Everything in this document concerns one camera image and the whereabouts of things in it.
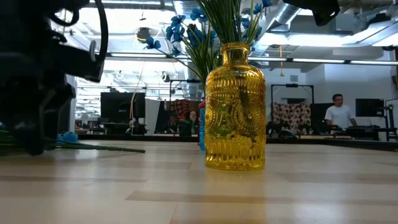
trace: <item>white t-shirt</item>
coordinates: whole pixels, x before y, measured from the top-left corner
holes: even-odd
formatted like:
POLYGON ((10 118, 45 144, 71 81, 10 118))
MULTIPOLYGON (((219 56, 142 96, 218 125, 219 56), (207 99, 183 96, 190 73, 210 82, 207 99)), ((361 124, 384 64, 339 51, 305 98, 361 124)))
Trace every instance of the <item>white t-shirt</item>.
POLYGON ((351 126, 349 120, 353 118, 353 111, 351 111, 351 108, 346 105, 340 107, 331 106, 326 110, 325 119, 330 120, 333 125, 338 125, 341 128, 348 128, 351 126))

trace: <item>patterned curtain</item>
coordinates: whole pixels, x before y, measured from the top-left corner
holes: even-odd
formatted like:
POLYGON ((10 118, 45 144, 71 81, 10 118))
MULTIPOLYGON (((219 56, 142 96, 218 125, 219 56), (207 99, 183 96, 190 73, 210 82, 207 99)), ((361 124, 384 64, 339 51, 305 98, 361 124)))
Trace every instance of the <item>patterned curtain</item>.
POLYGON ((285 104, 274 103, 274 123, 284 124, 287 122, 290 130, 294 133, 299 131, 299 125, 307 123, 311 125, 311 109, 310 104, 285 104))

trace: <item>table surface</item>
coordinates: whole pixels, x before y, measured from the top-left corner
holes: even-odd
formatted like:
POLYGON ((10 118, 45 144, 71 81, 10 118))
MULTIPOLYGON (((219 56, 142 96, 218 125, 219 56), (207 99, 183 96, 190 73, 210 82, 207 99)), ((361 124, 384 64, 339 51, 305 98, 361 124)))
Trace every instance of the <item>table surface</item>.
POLYGON ((195 143, 0 158, 2 224, 396 224, 398 154, 267 145, 266 169, 207 169, 195 143))

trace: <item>person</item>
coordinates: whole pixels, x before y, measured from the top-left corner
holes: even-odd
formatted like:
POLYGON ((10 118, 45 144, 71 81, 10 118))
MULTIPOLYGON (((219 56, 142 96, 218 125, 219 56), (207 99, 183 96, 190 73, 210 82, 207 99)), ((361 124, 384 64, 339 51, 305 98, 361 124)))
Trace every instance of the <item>person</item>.
POLYGON ((334 105, 326 111, 325 120, 328 125, 337 125, 341 128, 348 128, 350 123, 357 126, 354 113, 349 106, 343 105, 343 95, 333 95, 334 105))
POLYGON ((191 111, 180 121, 180 136, 192 136, 198 132, 198 114, 191 111))

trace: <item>blue flower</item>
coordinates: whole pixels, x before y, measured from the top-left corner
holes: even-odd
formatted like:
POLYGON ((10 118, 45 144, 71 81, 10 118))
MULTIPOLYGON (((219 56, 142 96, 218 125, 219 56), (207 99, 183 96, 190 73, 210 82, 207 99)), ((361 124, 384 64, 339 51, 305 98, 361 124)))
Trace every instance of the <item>blue flower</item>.
POLYGON ((152 37, 147 38, 146 40, 147 45, 146 48, 147 49, 159 49, 161 47, 160 42, 158 40, 154 40, 152 37))
POLYGON ((262 4, 264 7, 269 7, 272 5, 272 3, 270 2, 270 0, 262 0, 262 4))
POLYGON ((242 26, 247 29, 250 26, 250 20, 249 18, 242 18, 242 26))
POLYGON ((173 53, 172 53, 172 55, 174 56, 174 57, 177 57, 177 56, 179 56, 181 54, 181 52, 177 49, 177 47, 176 46, 173 46, 173 53))
POLYGON ((216 31, 212 30, 210 32, 210 45, 213 46, 214 44, 214 39, 217 37, 216 31))
POLYGON ((259 14, 261 12, 261 10, 262 10, 262 4, 256 4, 256 6, 254 6, 254 10, 253 10, 254 15, 259 14))
POLYGON ((173 36, 173 28, 171 26, 169 26, 166 28, 166 39, 168 41, 171 41, 172 36, 173 36))
POLYGON ((202 9, 192 9, 191 19, 193 21, 198 19, 199 22, 206 22, 207 16, 205 15, 205 12, 202 9))
POLYGON ((182 41, 182 36, 184 35, 185 29, 184 27, 176 27, 173 31, 174 35, 173 35, 173 42, 181 42, 182 41))
POLYGON ((258 27, 258 29, 257 29, 257 34, 256 34, 256 36, 254 37, 254 40, 255 40, 255 41, 258 41, 258 40, 259 40, 259 36, 260 36, 260 34, 261 34, 261 30, 262 30, 262 27, 258 27))
POLYGON ((174 16, 173 18, 172 18, 172 25, 171 25, 171 27, 175 27, 175 26, 177 26, 177 25, 180 25, 184 20, 185 20, 185 16, 184 15, 178 15, 178 16, 174 16))
POLYGON ((198 30, 198 28, 195 28, 193 33, 192 32, 188 32, 188 40, 194 47, 197 47, 197 46, 199 46, 198 40, 203 40, 204 35, 200 32, 200 30, 198 30))

